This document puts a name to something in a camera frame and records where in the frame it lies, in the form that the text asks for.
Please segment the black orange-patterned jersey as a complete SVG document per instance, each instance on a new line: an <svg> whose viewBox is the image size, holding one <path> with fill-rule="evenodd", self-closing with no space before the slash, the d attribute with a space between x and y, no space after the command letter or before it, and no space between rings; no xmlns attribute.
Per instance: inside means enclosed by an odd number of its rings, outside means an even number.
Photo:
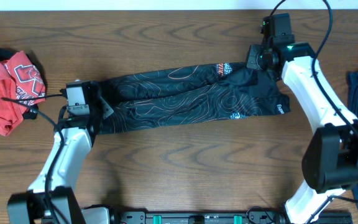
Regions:
<svg viewBox="0 0 358 224"><path fill-rule="evenodd" d="M290 112L272 72L225 62L135 73L99 83L112 112L101 134Z"/></svg>

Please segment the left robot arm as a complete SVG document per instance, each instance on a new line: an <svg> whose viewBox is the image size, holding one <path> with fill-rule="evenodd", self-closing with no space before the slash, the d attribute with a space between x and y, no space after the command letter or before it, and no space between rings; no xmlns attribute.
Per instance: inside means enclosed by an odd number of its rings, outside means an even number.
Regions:
<svg viewBox="0 0 358 224"><path fill-rule="evenodd" d="M94 146L106 105L99 85L76 80L61 90L68 101L53 122L54 144L38 177L7 203L10 223L111 223L106 205L81 208L74 191Z"/></svg>

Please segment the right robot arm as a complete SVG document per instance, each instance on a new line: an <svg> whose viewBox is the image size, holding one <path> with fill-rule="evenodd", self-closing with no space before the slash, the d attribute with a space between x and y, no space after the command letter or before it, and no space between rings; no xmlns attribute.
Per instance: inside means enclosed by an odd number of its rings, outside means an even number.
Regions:
<svg viewBox="0 0 358 224"><path fill-rule="evenodd" d="M293 36L268 37L250 46L247 67L270 72L291 89L313 137L301 162L304 181L285 204L289 223L313 223L335 199L358 185L358 117L325 78L317 54Z"/></svg>

